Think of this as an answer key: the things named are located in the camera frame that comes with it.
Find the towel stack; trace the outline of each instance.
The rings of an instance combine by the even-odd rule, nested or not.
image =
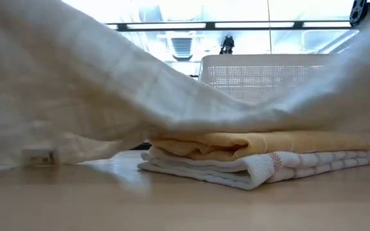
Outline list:
[[[151,139],[140,169],[251,190],[262,183],[370,164],[370,135],[209,133]]]

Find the white cloth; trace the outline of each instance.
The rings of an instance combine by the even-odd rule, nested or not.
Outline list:
[[[370,130],[370,25],[319,77],[252,106],[61,1],[0,0],[0,157],[109,158],[161,133]]]
[[[138,168],[183,176],[239,189],[251,190],[263,183],[313,176],[328,171],[370,164],[370,151],[336,151],[295,154],[284,151],[251,155],[232,162],[191,160],[152,148],[142,154]]]

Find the table surface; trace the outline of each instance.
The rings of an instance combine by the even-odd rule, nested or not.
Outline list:
[[[0,170],[0,230],[370,230],[370,166],[241,191],[140,162]]]

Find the yellow towel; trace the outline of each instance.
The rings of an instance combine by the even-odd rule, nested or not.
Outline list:
[[[254,154],[290,151],[370,150],[370,134],[333,132],[208,133],[149,140],[156,148],[193,160],[234,161]]]

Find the white basket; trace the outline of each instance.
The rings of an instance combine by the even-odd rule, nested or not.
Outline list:
[[[296,87],[332,55],[212,55],[201,61],[199,81],[234,99],[261,103]]]

